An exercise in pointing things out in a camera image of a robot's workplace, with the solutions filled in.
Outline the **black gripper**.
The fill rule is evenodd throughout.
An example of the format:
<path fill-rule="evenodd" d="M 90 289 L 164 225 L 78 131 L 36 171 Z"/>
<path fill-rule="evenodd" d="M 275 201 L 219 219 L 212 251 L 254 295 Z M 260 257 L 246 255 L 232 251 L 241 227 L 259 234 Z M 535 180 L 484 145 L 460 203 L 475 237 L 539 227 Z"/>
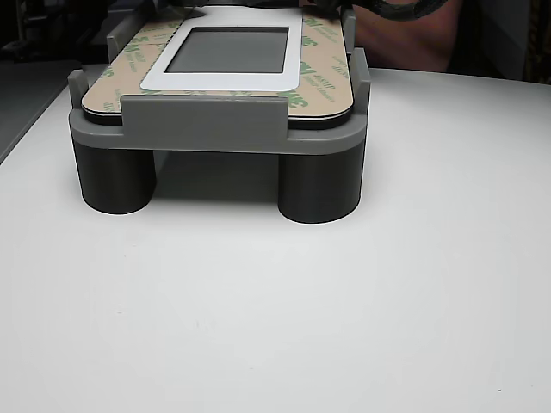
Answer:
<path fill-rule="evenodd" d="M 315 6 L 322 12 L 336 12 L 354 5 L 349 0 L 175 0 L 166 1 L 165 5 L 176 7 L 205 7 L 205 6 L 244 6 L 254 8 L 292 8 L 301 6 Z"/>

